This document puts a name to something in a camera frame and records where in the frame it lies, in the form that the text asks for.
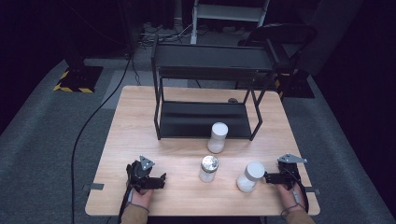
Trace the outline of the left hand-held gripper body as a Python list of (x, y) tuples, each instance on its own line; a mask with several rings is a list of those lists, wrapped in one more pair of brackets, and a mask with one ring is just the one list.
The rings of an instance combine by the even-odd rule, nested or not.
[(151, 161), (143, 155), (139, 156), (138, 161), (128, 164), (126, 167), (128, 177), (127, 189), (141, 191), (142, 189), (158, 188), (158, 179), (149, 176), (154, 164), (154, 161)]

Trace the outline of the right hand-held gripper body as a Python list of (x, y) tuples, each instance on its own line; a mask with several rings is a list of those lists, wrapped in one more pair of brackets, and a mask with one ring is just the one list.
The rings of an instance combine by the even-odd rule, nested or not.
[(282, 183), (291, 189), (296, 182), (301, 180), (297, 164), (307, 163), (307, 159), (303, 159), (287, 153), (277, 159), (279, 172), (283, 175)]

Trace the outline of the white-lid jar of white powder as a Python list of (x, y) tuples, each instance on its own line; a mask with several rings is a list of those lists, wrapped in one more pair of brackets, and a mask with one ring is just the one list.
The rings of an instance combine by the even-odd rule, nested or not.
[(264, 174), (265, 168), (263, 164), (259, 161), (252, 161), (246, 166), (244, 173), (237, 178), (237, 187), (242, 192), (251, 192)]
[(212, 125), (211, 136), (207, 143), (210, 152), (220, 153), (224, 149), (228, 131), (228, 126), (223, 122), (216, 122)]

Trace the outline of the silver-lid glass jar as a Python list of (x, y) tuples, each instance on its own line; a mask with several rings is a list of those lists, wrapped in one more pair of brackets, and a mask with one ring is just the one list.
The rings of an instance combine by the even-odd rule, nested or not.
[(219, 168), (219, 160), (212, 155), (207, 155), (201, 160), (201, 169), (199, 177), (203, 182), (212, 182), (215, 178), (216, 171)]

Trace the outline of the black metal shelf rack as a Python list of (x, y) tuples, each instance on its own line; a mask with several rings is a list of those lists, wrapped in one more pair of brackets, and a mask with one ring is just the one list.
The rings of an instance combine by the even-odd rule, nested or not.
[[(208, 138), (212, 125), (223, 122), (229, 128), (229, 138), (253, 140), (262, 126), (260, 103), (279, 63), (276, 44), (269, 39), (264, 40), (261, 47), (169, 44), (155, 40), (151, 67), (157, 137)], [(252, 99), (250, 105), (258, 118), (256, 127), (250, 127), (245, 100), (235, 103), (226, 99), (218, 102), (167, 100), (163, 89), (165, 78), (247, 83), (245, 97)]]

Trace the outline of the person's left hand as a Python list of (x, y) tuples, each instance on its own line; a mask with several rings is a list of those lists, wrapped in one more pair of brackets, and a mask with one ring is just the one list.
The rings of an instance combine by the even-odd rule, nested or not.
[(149, 209), (149, 204), (153, 193), (154, 193), (153, 189), (143, 189), (141, 192), (132, 189), (127, 196), (126, 205), (133, 204), (136, 206), (143, 207), (145, 209)]

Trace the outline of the person's right hand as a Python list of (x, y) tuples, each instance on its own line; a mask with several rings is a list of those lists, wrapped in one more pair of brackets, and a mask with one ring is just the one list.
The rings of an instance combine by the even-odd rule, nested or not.
[(276, 184), (276, 188), (279, 192), (284, 211), (287, 214), (296, 211), (305, 211), (304, 195), (297, 184), (291, 189), (287, 189), (284, 185)]

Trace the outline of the black stand base, striped edge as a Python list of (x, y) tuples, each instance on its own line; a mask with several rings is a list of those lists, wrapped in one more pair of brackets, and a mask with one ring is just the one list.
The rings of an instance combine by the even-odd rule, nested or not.
[(93, 93), (102, 71), (102, 66), (84, 66), (82, 69), (68, 67), (61, 75), (54, 90)]
[(292, 75), (277, 74), (275, 76), (276, 91), (281, 100), (290, 98), (314, 98), (315, 94), (307, 81), (309, 74), (304, 70), (297, 70)]

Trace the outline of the grey curtain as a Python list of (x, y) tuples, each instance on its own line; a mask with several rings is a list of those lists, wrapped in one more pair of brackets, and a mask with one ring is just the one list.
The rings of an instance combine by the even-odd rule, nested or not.
[(304, 48), (297, 67), (316, 76), (358, 14), (363, 0), (321, 0), (310, 21), (316, 38)]

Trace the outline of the white step stool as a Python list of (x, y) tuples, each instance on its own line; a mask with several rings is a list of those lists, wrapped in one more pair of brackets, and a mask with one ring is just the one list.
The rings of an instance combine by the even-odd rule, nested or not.
[(271, 0), (264, 0), (262, 7), (233, 7), (200, 4), (195, 0), (192, 9), (191, 43), (197, 43), (197, 27), (199, 19), (249, 21), (263, 25)]

